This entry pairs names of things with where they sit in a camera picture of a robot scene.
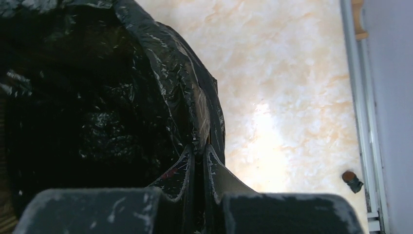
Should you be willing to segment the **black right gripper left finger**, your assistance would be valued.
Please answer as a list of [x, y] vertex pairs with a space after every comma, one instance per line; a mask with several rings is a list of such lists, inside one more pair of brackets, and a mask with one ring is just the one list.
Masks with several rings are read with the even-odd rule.
[[194, 155], [145, 188], [48, 189], [29, 203], [17, 234], [191, 234]]

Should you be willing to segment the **black trash bag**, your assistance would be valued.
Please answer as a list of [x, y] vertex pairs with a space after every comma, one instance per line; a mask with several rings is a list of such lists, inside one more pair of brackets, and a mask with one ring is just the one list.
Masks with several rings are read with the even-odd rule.
[[3, 0], [0, 95], [16, 216], [50, 188], [145, 187], [225, 149], [217, 81], [133, 0]]

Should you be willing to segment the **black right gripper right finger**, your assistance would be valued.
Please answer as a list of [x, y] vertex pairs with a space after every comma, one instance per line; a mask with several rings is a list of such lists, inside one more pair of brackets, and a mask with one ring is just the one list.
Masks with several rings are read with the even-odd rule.
[[361, 234], [353, 207], [333, 194], [258, 193], [204, 154], [206, 234]]

